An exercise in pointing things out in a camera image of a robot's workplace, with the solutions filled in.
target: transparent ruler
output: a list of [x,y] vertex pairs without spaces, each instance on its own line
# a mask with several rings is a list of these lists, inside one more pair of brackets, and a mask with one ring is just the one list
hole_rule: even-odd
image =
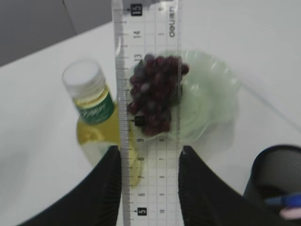
[[112,0],[125,226],[182,226],[178,198],[180,106],[171,131],[146,137],[127,112],[129,77],[146,54],[181,52],[182,0]]

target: pen holder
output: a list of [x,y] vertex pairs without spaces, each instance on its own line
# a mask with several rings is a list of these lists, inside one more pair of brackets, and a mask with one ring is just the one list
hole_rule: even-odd
[[[277,145],[262,151],[255,159],[244,197],[260,208],[278,214],[265,205],[271,197],[301,192],[301,148]],[[300,220],[290,221],[301,225]]]

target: bottle cap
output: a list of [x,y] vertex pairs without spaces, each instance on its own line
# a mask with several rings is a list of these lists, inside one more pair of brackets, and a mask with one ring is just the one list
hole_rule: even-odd
[[71,97],[86,97],[105,86],[104,74],[94,60],[80,60],[63,72],[63,83]]

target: white table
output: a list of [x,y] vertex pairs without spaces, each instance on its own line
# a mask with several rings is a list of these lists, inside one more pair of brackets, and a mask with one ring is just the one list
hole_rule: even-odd
[[[219,126],[199,146],[200,156],[240,193],[260,151],[279,143],[301,144],[299,2],[184,4],[184,47],[227,61],[243,83],[236,124]],[[0,69],[1,226],[42,211],[91,171],[77,145],[78,115],[61,74],[77,59],[94,58],[115,96],[113,52],[110,23]]]

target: green label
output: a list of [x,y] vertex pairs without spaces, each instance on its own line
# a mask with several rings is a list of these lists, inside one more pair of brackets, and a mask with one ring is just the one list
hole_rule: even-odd
[[80,117],[87,124],[98,124],[106,121],[114,112],[114,103],[110,94],[98,105],[91,108],[77,106]]

